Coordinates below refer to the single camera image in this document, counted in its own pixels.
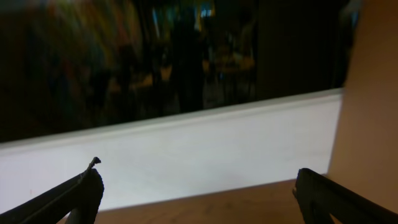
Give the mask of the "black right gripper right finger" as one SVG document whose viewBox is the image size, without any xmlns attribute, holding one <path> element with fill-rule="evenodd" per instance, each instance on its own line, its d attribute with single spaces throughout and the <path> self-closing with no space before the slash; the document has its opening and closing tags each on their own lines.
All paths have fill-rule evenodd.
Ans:
<svg viewBox="0 0 398 224">
<path fill-rule="evenodd" d="M 298 171 L 293 195 L 305 223 L 397 223 L 397 214 L 303 168 Z"/>
</svg>

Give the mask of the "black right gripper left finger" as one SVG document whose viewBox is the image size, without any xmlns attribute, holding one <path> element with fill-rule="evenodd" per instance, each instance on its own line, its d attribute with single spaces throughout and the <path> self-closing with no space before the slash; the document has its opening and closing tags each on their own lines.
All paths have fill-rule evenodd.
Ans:
<svg viewBox="0 0 398 224">
<path fill-rule="evenodd" d="M 94 168 L 100 162 L 94 157 L 81 174 L 2 213 L 1 223 L 57 223 L 63 218 L 66 223 L 94 223 L 104 192 L 102 177 Z"/>
</svg>

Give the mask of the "brown cardboard panel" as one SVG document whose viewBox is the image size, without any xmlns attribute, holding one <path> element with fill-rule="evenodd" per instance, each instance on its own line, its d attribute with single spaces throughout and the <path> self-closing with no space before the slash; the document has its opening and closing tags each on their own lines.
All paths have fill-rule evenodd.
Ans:
<svg viewBox="0 0 398 224">
<path fill-rule="evenodd" d="M 327 176 L 397 211 L 397 0 L 363 3 Z"/>
</svg>

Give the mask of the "dark glass window pane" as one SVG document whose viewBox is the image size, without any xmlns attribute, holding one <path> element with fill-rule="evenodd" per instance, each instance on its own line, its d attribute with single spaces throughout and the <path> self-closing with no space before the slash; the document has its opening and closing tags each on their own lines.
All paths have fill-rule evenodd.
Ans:
<svg viewBox="0 0 398 224">
<path fill-rule="evenodd" d="M 361 6 L 1 0 L 1 142 L 341 88 Z"/>
</svg>

